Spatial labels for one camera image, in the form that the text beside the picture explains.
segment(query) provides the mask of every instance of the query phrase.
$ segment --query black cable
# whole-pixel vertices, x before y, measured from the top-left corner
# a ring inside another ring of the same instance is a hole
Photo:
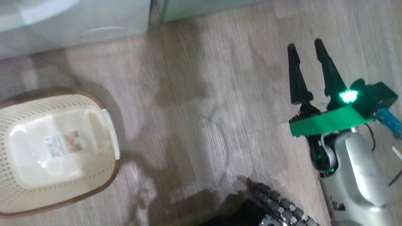
[[[373,130],[371,129],[371,127],[368,124],[366,124],[366,126],[367,126],[367,128],[369,128],[370,136],[373,139],[373,148],[371,149],[371,152],[373,152],[375,150],[375,146],[377,145],[377,143],[375,142]]]
[[[402,170],[391,180],[391,182],[388,184],[388,187],[392,186],[393,183],[395,183],[396,180],[402,175]]]

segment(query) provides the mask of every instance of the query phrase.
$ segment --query laminate flooring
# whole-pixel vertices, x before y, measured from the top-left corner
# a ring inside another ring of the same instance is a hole
[[[266,183],[330,225],[304,138],[291,136],[287,46],[313,104],[325,108],[321,38],[345,83],[383,81],[402,97],[399,0],[272,0],[153,25],[144,35],[0,61],[0,101],[38,89],[92,93],[115,124],[122,166],[103,192],[2,225],[196,225],[230,213],[246,181]],[[402,100],[391,111],[402,118]],[[381,167],[402,168],[392,135],[372,123]],[[361,131],[369,142],[370,136]],[[392,186],[402,212],[402,180]]]

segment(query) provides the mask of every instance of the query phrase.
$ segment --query white basket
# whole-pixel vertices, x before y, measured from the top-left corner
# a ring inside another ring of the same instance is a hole
[[[119,169],[109,113],[80,91],[0,109],[0,217],[47,211],[96,194]]]

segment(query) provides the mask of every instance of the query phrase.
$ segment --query sticker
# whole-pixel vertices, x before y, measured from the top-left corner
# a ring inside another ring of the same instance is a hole
[[[57,158],[82,150],[80,135],[76,130],[65,134],[46,137],[45,144],[49,155],[52,158]]]

